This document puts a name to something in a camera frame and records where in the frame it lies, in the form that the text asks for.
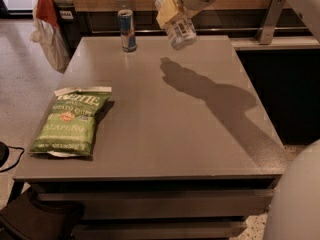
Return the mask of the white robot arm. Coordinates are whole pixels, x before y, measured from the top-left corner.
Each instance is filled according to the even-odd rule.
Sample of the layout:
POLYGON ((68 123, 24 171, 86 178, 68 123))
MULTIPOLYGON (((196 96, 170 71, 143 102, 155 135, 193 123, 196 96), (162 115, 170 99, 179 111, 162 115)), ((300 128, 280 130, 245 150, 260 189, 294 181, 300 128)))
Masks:
MULTIPOLYGON (((287 0, 313 36, 320 41, 320 0, 287 0)), ((235 135, 241 144, 252 144, 250 156, 270 138, 245 116, 246 101, 255 98, 245 90, 217 84, 178 63, 163 58, 163 80, 179 92, 205 102, 211 113, 235 135)), ((312 143, 287 167, 276 186, 271 201, 263 240, 320 240, 320 144, 312 143)))

